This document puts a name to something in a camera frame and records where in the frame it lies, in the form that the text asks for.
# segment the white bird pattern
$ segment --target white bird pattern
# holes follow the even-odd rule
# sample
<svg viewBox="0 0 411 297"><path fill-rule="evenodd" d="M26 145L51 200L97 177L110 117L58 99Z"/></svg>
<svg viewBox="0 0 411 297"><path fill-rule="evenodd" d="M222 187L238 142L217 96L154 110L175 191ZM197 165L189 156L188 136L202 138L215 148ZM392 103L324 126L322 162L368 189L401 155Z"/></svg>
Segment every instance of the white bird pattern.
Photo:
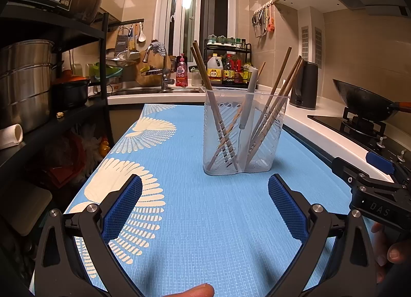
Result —
<svg viewBox="0 0 411 297"><path fill-rule="evenodd" d="M150 115L155 112L160 112L166 109L173 109L177 107L176 105L163 105L161 103L150 103L144 106L143 116Z"/></svg>
<svg viewBox="0 0 411 297"><path fill-rule="evenodd" d="M69 212L81 212L91 203L101 203L105 196L120 189L130 175L136 174L143 183L143 192L130 213L119 236L108 245L119 261L128 265L133 263L133 256L143 254L142 248L149 247L149 240L156 237L155 231L160 229L163 200L163 189L157 179L148 170L136 162L105 159L84 189L89 201L75 205ZM83 238L76 237L77 248L91 278L97 272L90 259Z"/></svg>
<svg viewBox="0 0 411 297"><path fill-rule="evenodd" d="M173 123L166 120L143 117L132 127L133 132L123 136L110 153L131 153L159 145L170 139L176 129Z"/></svg>

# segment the wooden chopstick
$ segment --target wooden chopstick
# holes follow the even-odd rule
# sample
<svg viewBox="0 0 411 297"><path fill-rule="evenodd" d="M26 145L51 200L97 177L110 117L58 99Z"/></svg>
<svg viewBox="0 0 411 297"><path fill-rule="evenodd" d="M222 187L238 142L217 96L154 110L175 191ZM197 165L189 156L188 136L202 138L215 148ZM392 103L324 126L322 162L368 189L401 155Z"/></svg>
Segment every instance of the wooden chopstick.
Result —
<svg viewBox="0 0 411 297"><path fill-rule="evenodd" d="M278 84L279 84L279 82L280 82L280 80L281 80L281 77L282 77L282 74L283 74L283 72L284 72L285 66L287 65L287 61L288 61L288 58L289 58L289 56L290 56L291 49L292 49L291 47L288 47L288 49L287 49L287 52L286 52L285 57L284 57L284 60L283 60L283 64L281 65L280 72L278 73L278 77L277 77L277 79L275 80L275 83L274 83L273 88L271 89L271 92L270 92L270 95L271 95L271 96L268 97L268 100L267 100L267 102L266 102L266 105L264 106L263 110L261 111L261 115L260 115L260 117L259 117L256 125L254 126L253 132L251 133L251 138L254 137L254 135L255 135L255 133L256 133L257 131L261 131L261 129L259 128L259 126L260 126L261 122L263 121L264 116L266 115L267 109L270 107L271 100L272 100L273 97L274 97L275 91L277 90L277 86L278 86Z"/></svg>
<svg viewBox="0 0 411 297"><path fill-rule="evenodd" d="M211 106L211 110L214 116L215 127L217 129L219 141L220 143L225 143L227 145L227 148L231 156L231 161L233 162L233 165L236 171L238 171L237 156L233 150L233 145L231 144L230 138L227 134L227 130L225 128L223 119L220 114L220 110L218 108L217 100L215 98L214 93L212 92L211 82L210 82L210 79L208 78L207 70L206 70L206 67L204 66L203 58L201 57L201 52L200 52L200 48L199 48L197 41L193 42L193 47L191 48L191 52L193 54L194 60L196 61L199 67L199 72L203 79L204 85L208 90L207 91L208 100L210 101L210 106Z"/></svg>
<svg viewBox="0 0 411 297"><path fill-rule="evenodd" d="M291 76L290 80L288 81L287 85L284 85L284 86L286 86L286 88L284 88L284 91L282 92L282 96L288 96L289 95L289 93L291 92L291 89L294 85L295 78L297 77L297 74L300 72L301 68L304 65L304 61L301 59L301 56L299 56L298 58L299 58L298 67L294 71L294 73L292 74L292 76ZM264 125L264 128L262 129L260 135L258 136L256 141L253 143L253 146L251 147L251 149L248 153L248 156L247 156L246 166L250 163L251 159L253 158L253 156L258 151L258 148L260 147L260 145L264 141L266 135L268 134L268 132L270 131L271 126L274 123L274 120L277 118L279 112L281 111L281 108L283 107L284 103L287 101L288 98L283 97L283 98L277 98L277 99L281 99L281 101L280 101L280 103L278 103L276 108L270 114L270 116L268 117L267 123Z"/></svg>
<svg viewBox="0 0 411 297"><path fill-rule="evenodd" d="M261 65L260 69L258 70L257 81L258 81L258 79L260 79L261 72L264 70L264 66L265 66L265 65L266 65L266 62L263 62L263 64Z"/></svg>
<svg viewBox="0 0 411 297"><path fill-rule="evenodd" d="M285 89L286 89L286 87L287 87L287 84L289 83L289 81L290 81L292 75L294 74L297 66L299 65L300 60L301 60L301 56L298 56L298 57L297 57L297 60L295 61L295 64L294 64L293 68L291 69L290 73L288 74L288 77L286 78L284 84L282 85L282 87L281 87L281 89L280 89L280 92L278 93L277 98L274 100L273 105L270 107L270 105L266 104L266 107L267 107L268 110L266 109L266 107L264 107L264 109L263 109L263 111L262 111L262 113L261 113L261 115L260 115L260 119L261 119L262 121L261 121L261 123L258 122L258 123L256 124L256 127L254 127L255 131L253 131L253 133L252 133L252 135L251 135L250 146L256 141L256 139L257 139L258 135L260 134L262 128L263 128L264 125L267 123L268 117L269 117L270 114L273 112L273 110L274 110L275 106L277 105L277 103L281 100L280 97L283 96L284 91L285 91Z"/></svg>
<svg viewBox="0 0 411 297"><path fill-rule="evenodd" d="M257 75L258 77L260 77L262 71L264 70L265 65L266 65L266 62L263 62L260 69L258 70L258 75ZM244 107L244 104L241 104L240 108L238 108L237 113L235 114L235 116L233 117L232 122L230 123L229 127L227 128L227 134L229 134L232 131L232 129L234 128L234 126L236 125L236 122L237 122L237 120L239 119L239 117L241 115L243 107ZM217 147L217 150L215 151L214 155L212 156L212 159L211 159L210 163L208 164L207 170L211 169L212 165L214 164L215 160L217 159L217 157L218 157L221 149L223 148L224 144L225 144L225 141L223 143L220 143L220 145Z"/></svg>

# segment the spice rack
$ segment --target spice rack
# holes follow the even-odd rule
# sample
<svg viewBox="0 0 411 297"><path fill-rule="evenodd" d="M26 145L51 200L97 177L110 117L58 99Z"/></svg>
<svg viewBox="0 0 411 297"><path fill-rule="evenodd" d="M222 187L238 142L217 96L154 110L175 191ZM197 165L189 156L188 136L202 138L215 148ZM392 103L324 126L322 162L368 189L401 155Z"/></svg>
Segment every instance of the spice rack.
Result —
<svg viewBox="0 0 411 297"><path fill-rule="evenodd" d="M245 45L245 49L243 49L243 48L238 48L230 44L208 43L208 39L205 39L204 40L204 54L203 54L203 60L205 64L207 64L207 58L208 58L209 51L226 51L226 52L230 51L230 52L236 52L236 53L244 53L245 62L251 63L251 55L252 55L251 43L247 43ZM212 85L213 87L248 88L247 83L232 83L230 85L213 83Z"/></svg>

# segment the metal screw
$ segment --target metal screw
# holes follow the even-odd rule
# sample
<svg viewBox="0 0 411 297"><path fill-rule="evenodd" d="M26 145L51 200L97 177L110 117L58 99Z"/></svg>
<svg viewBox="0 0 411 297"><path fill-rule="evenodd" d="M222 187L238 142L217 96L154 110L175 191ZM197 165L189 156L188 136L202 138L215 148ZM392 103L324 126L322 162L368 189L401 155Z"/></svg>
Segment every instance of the metal screw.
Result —
<svg viewBox="0 0 411 297"><path fill-rule="evenodd" d="M353 215L355 218L361 217L361 213L358 210L351 211L351 215Z"/></svg>
<svg viewBox="0 0 411 297"><path fill-rule="evenodd" d="M53 209L49 212L50 217L56 217L58 215L58 209Z"/></svg>
<svg viewBox="0 0 411 297"><path fill-rule="evenodd" d="M324 211L323 206L320 205L320 204L314 204L314 205L312 206L312 209L313 209L315 212L318 212L318 213Z"/></svg>
<svg viewBox="0 0 411 297"><path fill-rule="evenodd" d="M87 206L87 211L88 211L88 212L94 212L94 211L97 210L97 208L98 208L98 205L95 204L95 203L92 203L92 204L90 204L90 205Z"/></svg>

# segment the green basket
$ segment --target green basket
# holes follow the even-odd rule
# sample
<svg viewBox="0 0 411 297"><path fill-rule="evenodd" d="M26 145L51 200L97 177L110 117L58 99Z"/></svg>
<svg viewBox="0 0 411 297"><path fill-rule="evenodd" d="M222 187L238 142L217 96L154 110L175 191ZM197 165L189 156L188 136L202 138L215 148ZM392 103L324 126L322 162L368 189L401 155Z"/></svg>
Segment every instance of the green basket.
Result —
<svg viewBox="0 0 411 297"><path fill-rule="evenodd" d="M96 62L93 65L94 76L100 79L100 63ZM122 68L106 65L106 78L120 77L122 75Z"/></svg>

